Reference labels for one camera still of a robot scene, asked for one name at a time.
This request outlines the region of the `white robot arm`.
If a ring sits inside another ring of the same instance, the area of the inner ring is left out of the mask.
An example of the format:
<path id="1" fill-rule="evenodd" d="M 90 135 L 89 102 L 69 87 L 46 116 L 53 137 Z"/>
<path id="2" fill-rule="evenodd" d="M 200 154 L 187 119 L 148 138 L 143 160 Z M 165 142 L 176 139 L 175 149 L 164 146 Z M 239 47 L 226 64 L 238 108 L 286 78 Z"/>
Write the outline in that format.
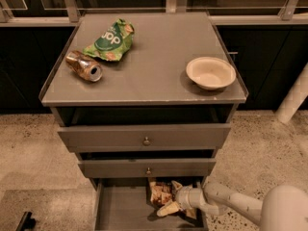
<path id="1" fill-rule="evenodd" d="M 157 215 L 233 210 L 260 231 L 308 231 L 307 114 L 298 109 L 306 98 L 302 70 L 275 113 L 239 112 L 214 174 L 197 188 L 175 182 Z"/>

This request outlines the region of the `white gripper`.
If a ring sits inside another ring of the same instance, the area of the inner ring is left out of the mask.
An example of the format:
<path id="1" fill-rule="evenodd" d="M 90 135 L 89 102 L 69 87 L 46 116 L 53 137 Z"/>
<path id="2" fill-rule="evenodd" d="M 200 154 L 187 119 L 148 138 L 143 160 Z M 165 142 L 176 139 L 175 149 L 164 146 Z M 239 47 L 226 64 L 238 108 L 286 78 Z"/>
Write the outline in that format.
<path id="1" fill-rule="evenodd" d="M 158 217 L 165 217 L 178 211 L 191 208 L 200 209 L 206 204 L 204 193 L 200 188 L 185 186 L 175 180 L 171 181 L 172 191 L 176 193 L 175 200 L 170 200 L 157 211 Z"/>

